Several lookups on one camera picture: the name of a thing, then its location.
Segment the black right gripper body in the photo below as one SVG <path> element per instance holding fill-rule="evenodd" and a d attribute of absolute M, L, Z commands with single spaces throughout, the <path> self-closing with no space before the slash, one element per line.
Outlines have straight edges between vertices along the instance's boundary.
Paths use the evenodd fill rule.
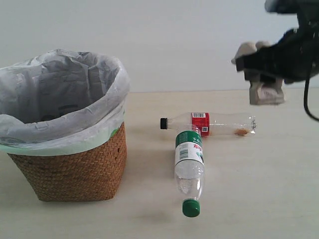
<path fill-rule="evenodd" d="M 287 84 L 305 81 L 319 74 L 319 29 L 294 28 L 269 47 L 268 75 Z"/>

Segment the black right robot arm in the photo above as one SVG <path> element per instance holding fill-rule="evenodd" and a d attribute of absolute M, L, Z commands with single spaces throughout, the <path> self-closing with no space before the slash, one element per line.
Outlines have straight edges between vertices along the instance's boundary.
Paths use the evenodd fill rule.
<path fill-rule="evenodd" d="M 271 46 L 236 60 L 237 71 L 248 70 L 280 77 L 289 84 L 319 74 L 319 2 L 317 0 L 267 0 L 269 13 L 295 14 L 299 26 L 284 33 Z"/>

